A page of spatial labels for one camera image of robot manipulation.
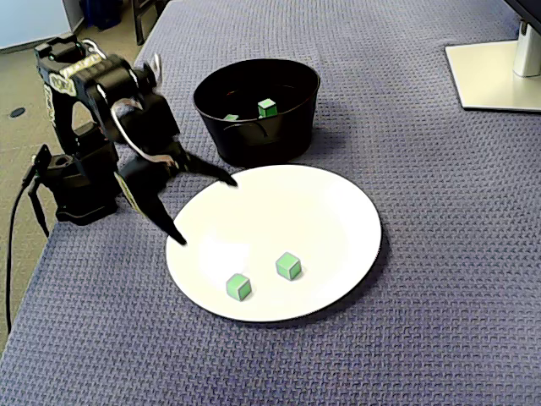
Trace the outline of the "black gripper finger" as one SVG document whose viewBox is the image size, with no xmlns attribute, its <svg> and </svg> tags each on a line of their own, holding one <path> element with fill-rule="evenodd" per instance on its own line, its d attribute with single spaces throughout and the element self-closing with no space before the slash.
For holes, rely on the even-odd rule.
<svg viewBox="0 0 541 406">
<path fill-rule="evenodd" d="M 204 175 L 215 178 L 232 187 L 238 186 L 237 181 L 225 169 L 206 162 L 189 152 L 184 152 L 179 156 L 179 166 L 182 167 L 186 173 Z"/>
<path fill-rule="evenodd" d="M 186 239 L 175 227 L 157 191 L 141 180 L 127 179 L 123 176 L 120 177 L 120 189 L 135 211 L 152 221 L 177 243 L 186 245 Z"/>
</svg>

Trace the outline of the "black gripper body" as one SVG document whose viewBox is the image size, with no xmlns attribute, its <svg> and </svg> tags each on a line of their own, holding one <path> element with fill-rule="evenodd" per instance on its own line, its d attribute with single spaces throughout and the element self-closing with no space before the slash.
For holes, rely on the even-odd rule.
<svg viewBox="0 0 541 406">
<path fill-rule="evenodd" d="M 186 170 L 186 151 L 175 140 L 178 125 L 164 97 L 122 98 L 110 109 L 120 140 L 134 153 L 115 178 L 128 199 L 155 199 Z"/>
</svg>

